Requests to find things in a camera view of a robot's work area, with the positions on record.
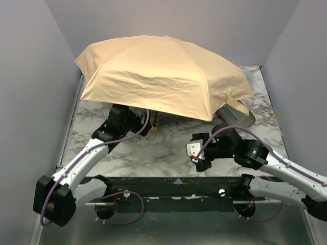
wire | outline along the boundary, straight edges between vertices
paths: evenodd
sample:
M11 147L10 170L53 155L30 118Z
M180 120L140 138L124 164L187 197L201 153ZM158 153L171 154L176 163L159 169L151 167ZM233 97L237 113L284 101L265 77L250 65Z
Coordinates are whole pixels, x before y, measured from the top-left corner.
M286 167L289 167L290 169L294 170L295 172L297 172L297 173L299 173L299 174L301 174L301 175L307 177L307 178L310 179L310 180L313 180L313 181L315 181L315 182L317 182L317 183L319 183L319 184L321 184L321 185L323 185L323 186L325 185L325 183L324 183L322 180L319 180L319 179L317 179L317 178L315 178L315 177L313 177L313 176L307 174L306 172L304 172L304 171L302 171L302 170L300 170L300 169L298 169L298 168L292 166L292 165L289 164L288 162L284 161L284 159L281 158L280 156L278 156L278 155L273 151L273 149L272 149L269 145L267 145L266 143L264 143L263 140L261 140L258 136L256 136L254 133L252 133L251 130L246 129L246 128L244 128L244 127L239 127L239 126L227 126L227 127L222 128L222 129L220 129L220 130L217 130L217 131L216 131L214 134L212 134L212 136L211 136L211 137L210 137L210 138L205 142L205 144L203 145L203 147L202 147L201 150L199 151L198 155L195 157L195 160L199 159L201 153L202 153L202 152L204 151L204 149L208 146L208 144L209 144L210 142L212 142L213 138L214 138L216 135L218 135L218 134L220 134L221 132L223 132L223 131L225 131L225 130L228 130L228 129L240 129L240 130L242 130L242 131L247 132L248 134L252 135L252 136L253 136L257 141L259 141L259 142L260 142L260 143L261 143L261 144L262 144L262 145L263 145L263 146L264 146L264 147L269 151L269 153L270 153L270 154L271 154L275 159L277 159L280 163L284 164Z
M137 135L139 135L147 126L148 122L149 122L149 117L150 117L150 111L147 110L147 118L145 119L144 125L142 126L142 128L137 131L134 135L126 137L126 138L122 138L122 139L117 139L117 140L113 140L113 141L108 141L108 142L104 142L101 144L97 144L93 147L91 147L89 149L88 152L84 152L83 154L81 154L68 168L67 170L60 176L60 178L55 182L55 184L51 187L50 191L48 192L48 195L46 196L45 200L44 200L44 204L41 210L41 218L40 218L40 223L42 226L48 226L52 223L52 221L46 223L44 222L44 214L45 214L45 210L46 210L46 206L50 200L50 197L52 195L52 193L54 192L54 190L57 188L57 186L59 185L59 183L66 177L66 175L76 166L76 164L81 161L87 154L89 154L91 151L95 150L96 148L99 148L101 146L104 145L109 145L109 144L115 144L115 143L120 143L129 139L132 139L134 137L136 137Z
M115 224L115 225L128 225L128 224L131 224L131 223L137 221L139 218L141 218L142 214L144 213L144 201L143 201L142 197L141 197L138 193L136 193L136 192L134 192L134 191L120 191L120 192L116 192L116 193L113 193L113 194L110 194L110 195L106 195L106 196L104 196L104 197L101 197L100 199L110 198L110 197L113 197L113 196L116 196L116 195L119 195L119 194L124 194L124 193L131 193L131 194L134 194L134 195L136 195L136 196L140 199L141 204L142 204L142 208L141 208L141 211L140 211L140 213L138 214L138 216L137 216L135 219L131 220L131 221L126 221L126 222L115 222L115 221L110 221L110 220L106 220L106 219L100 219L100 218L98 217L98 213L97 213L98 210L96 209L96 210L95 210L95 214L96 214L96 216L97 216L96 221L97 221L97 220L100 220L100 221L102 221L103 223Z
M261 179L267 179L267 180L270 180L270 181L273 181L270 177L268 176L259 176L259 178ZM282 205L281 205L281 208L279 209L279 211L277 212L277 214L275 214L273 217L270 217L270 218L265 218L265 219L261 219L261 220L255 220L255 219L250 219L250 218L247 218L247 217L244 217L242 216L238 211L237 209L234 207L234 211L235 213L237 213L237 215L242 218L242 219L245 219L247 221L251 221L251 222L257 222L257 223L262 223L262 222L267 222L267 221L272 221L273 219L276 219L278 216L280 216L280 214L282 213L283 209L285 207L285 203L282 202Z

umbrella canopy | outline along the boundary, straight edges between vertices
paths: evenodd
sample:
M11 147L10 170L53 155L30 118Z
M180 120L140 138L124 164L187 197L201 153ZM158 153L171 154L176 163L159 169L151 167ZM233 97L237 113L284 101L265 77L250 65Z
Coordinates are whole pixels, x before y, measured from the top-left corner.
M135 36L90 44L76 59L86 78L81 99L210 121L252 97L244 73L221 56L170 36Z

white marble surface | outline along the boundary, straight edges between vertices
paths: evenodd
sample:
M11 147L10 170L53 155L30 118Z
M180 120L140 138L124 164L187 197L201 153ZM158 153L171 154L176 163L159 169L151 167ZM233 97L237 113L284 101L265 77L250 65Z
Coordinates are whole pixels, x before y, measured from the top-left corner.
M256 117L250 128L273 149L286 155L282 137L269 101L267 90L258 67L242 67L253 86L254 98L242 102ZM102 103L81 101L76 114L70 144L63 164L70 162L87 144L92 132L104 122L109 108ZM176 115L158 113L158 132L146 137L138 136L131 141L120 143L111 154L99 162L88 174L117 177L205 177L239 176L243 173L261 175L261 172L237 165L232 159L218 159L212 168L197 173L195 165L186 155L185 145L193 133L211 132L221 122L215 117L205 122ZM242 137L249 138L244 132Z

purple cable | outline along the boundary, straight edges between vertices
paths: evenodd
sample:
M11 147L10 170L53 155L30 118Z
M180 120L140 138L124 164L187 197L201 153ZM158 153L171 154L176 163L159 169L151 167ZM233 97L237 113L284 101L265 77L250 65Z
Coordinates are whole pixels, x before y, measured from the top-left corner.
M120 192L116 192L116 193L114 193L114 194L106 195L106 196L104 196L104 197L101 197L100 199L110 198L110 197L113 197L113 196L115 196L115 195L124 194L124 193L131 193L131 194L134 194L134 195L136 195L136 196L140 199L140 201L141 201L142 208L141 208L140 213L138 214L138 216L137 216L135 219L133 219L133 220L131 220L131 221L126 221L126 222L115 222L115 221L110 221L110 220L106 220L106 219L100 219L100 218L98 217L97 209L96 209L96 211L95 211L96 216L97 216L97 219L96 219L96 220L100 220L100 221L105 222L105 223L108 223L108 224L115 224L115 225L128 225L128 224L131 224L131 223L137 221L139 218L141 218L141 216L142 216L142 214L143 214L143 212L144 212L144 202L143 202L142 197L141 197L138 193L136 193L136 192L134 192L134 191L120 191Z
M268 177L268 176L259 176L259 178L261 178L261 179L267 179L267 180L273 181L273 180L272 180L270 177ZM240 218L242 218L242 219L245 219L245 220L247 220L247 221L251 221L251 222L261 223L261 222L272 221L273 219L277 218L277 217L282 213L284 207L285 207L285 203L282 202L282 206L281 206L281 208L279 209L279 211L277 212L277 214L275 214L273 217L265 218L265 219L261 219L261 220L254 220L254 219L246 218L246 217L240 215L240 213L237 211L237 209L236 209L235 207L234 207L234 211L235 211L235 213L237 213L238 216L239 216Z
M118 140L113 140L113 141L108 141L108 142L104 142L104 143L101 143L101 144L97 144L97 145L91 147L88 152L84 152L82 155L80 155L76 159L76 161L73 162L73 164L69 168L67 168L67 170L64 172L64 174L51 187L48 195L45 198L45 201L44 201L44 204L43 204L43 207L42 207L42 210L41 210L41 219L40 219L40 223L41 223L42 226L48 226L49 224L52 223L51 221L48 222L48 223L45 223L44 222L45 209L46 209L46 206L47 206L47 204L48 204L48 202L50 200L50 197L51 197L52 193L54 192L54 190L56 189L56 187L59 185L59 183L64 179L64 175L67 175L75 167L75 165L79 161L81 161L83 159L83 157L85 157L89 152L93 151L94 149L96 149L98 147L101 147L101 146L104 146L104 145L115 144L115 143L119 143L119 142L122 142L122 141L126 141L126 140L132 139L132 138L136 137L137 135L139 135L145 129L145 127L147 126L147 124L149 122L149 117L150 117L150 111L147 110L147 118L146 118L146 120L144 122L143 127L138 132L136 132L134 135L129 136L129 137L126 137L126 138L123 138L123 139L118 139Z
M254 133L252 133L251 130L249 129L246 129L244 127L239 127L239 126L227 126L225 128L222 128L218 131L216 131L206 142L205 144L203 145L203 147L201 148L201 150L199 151L198 155L195 157L195 159L198 159L201 155L201 153L204 151L204 149L207 147L207 145L212 142L213 138L220 134L221 132L225 131L225 130L228 130L228 129L240 129L240 130L243 130L245 132L247 132L248 134L252 135L257 141L259 141L264 147L267 148L267 150L270 152L270 154L276 158L279 162L281 162L282 164L284 164L285 166L288 166L290 169L294 170L295 172L307 177L308 179L310 180L313 180L313 181L316 181L317 183L321 184L321 185L324 185L324 182L322 180L319 180L305 172L303 172L302 170L292 166L292 165L289 165L286 161L284 161L281 157L279 157L278 155L275 154L275 152L272 150L272 148L267 145L266 143L263 142L263 140L261 140L259 137L257 137Z

